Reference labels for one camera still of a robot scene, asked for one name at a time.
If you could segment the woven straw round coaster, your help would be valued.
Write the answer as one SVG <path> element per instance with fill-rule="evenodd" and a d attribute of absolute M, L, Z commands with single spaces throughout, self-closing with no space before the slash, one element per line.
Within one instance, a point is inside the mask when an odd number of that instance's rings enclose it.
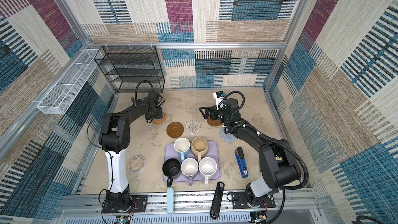
<path fill-rule="evenodd" d="M 152 123 L 153 123 L 153 124 L 163 124 L 163 123 L 165 123 L 166 119 L 167 119 L 167 114 L 166 114 L 166 113 L 162 113 L 162 118 L 160 118 L 160 119 L 154 119 L 154 120 L 152 121 Z"/>

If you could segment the multicolour woven round coaster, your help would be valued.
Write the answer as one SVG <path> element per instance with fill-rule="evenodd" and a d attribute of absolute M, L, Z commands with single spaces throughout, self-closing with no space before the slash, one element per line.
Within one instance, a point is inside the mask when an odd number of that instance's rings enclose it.
<path fill-rule="evenodd" d="M 184 127 L 184 130 L 188 135 L 197 135 L 200 133 L 201 129 L 201 124 L 195 120 L 188 121 Z"/>

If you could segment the dark brown wooden coaster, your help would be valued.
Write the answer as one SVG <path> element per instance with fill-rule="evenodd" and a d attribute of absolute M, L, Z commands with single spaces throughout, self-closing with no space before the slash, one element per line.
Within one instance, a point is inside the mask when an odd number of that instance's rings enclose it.
<path fill-rule="evenodd" d="M 166 129 L 167 135 L 171 138 L 178 138 L 184 133 L 184 126 L 180 122 L 172 122 Z"/>

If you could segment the blue-grey woven round coaster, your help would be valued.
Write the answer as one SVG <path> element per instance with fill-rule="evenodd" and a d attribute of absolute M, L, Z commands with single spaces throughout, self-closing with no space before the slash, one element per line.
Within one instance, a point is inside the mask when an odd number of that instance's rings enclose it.
<path fill-rule="evenodd" d="M 233 134 L 225 133 L 224 132 L 224 128 L 220 129 L 219 134 L 220 134 L 221 139 L 223 141 L 228 142 L 228 143 L 232 143 L 232 142 L 234 142 L 236 140 L 236 137 Z"/>

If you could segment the beige ceramic mug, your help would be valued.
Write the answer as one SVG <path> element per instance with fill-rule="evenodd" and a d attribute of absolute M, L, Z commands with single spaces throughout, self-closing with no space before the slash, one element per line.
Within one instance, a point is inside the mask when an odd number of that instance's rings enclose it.
<path fill-rule="evenodd" d="M 197 157 L 198 162 L 208 153 L 208 143 L 204 138 L 195 138 L 191 143 L 191 152 Z"/>

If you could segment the white mug blue handle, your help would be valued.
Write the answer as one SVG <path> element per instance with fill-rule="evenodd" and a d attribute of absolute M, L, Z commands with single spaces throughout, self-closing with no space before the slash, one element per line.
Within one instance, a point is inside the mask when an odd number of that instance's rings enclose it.
<path fill-rule="evenodd" d="M 191 144 L 187 138 L 178 138 L 174 143 L 175 151 L 180 155 L 181 161 L 183 162 L 191 151 Z"/>

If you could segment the light brown wooden coaster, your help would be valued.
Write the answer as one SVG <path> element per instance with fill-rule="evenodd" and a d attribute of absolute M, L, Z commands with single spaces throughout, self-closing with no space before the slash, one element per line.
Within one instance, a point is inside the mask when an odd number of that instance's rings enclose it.
<path fill-rule="evenodd" d="M 207 118 L 207 123 L 213 127 L 217 127 L 221 125 L 221 121 L 219 119 L 211 120 L 209 117 Z"/>

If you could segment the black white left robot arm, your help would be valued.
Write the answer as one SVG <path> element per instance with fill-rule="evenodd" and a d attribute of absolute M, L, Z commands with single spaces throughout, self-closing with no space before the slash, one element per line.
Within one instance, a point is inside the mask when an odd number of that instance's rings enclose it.
<path fill-rule="evenodd" d="M 130 125 L 141 116 L 144 116 L 148 123 L 154 119 L 161 119 L 162 103 L 161 96 L 147 96 L 135 100 L 132 106 L 123 111 L 103 117 L 98 141 L 108 165 L 109 181 L 105 204 L 117 211 L 128 210 L 132 203 L 125 164 L 126 149 L 131 141 Z"/>

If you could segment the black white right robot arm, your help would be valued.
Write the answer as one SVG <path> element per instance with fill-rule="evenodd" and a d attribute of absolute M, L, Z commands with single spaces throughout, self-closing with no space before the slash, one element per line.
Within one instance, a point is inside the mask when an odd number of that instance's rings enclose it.
<path fill-rule="evenodd" d="M 309 181 L 309 172 L 303 159 L 285 139 L 277 140 L 261 133 L 240 117 L 237 108 L 216 106 L 199 108 L 204 119 L 220 120 L 227 134 L 232 134 L 259 153 L 261 177 L 246 187 L 246 197 L 251 206 L 260 205 L 266 196 L 280 190 L 298 190 Z"/>

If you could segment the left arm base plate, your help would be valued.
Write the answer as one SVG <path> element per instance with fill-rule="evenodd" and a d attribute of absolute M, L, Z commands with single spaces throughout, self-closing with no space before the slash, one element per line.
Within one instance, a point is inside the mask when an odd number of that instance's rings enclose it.
<path fill-rule="evenodd" d="M 106 197 L 103 214 L 143 213 L 146 211 L 148 195 L 130 195 L 127 197 Z"/>

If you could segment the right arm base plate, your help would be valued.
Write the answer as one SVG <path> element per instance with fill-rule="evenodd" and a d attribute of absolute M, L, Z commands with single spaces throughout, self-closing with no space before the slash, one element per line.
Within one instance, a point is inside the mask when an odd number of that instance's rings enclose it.
<path fill-rule="evenodd" d="M 268 195 L 257 198 L 247 192 L 230 191 L 227 199 L 232 202 L 234 209 L 276 207 L 274 198 Z"/>

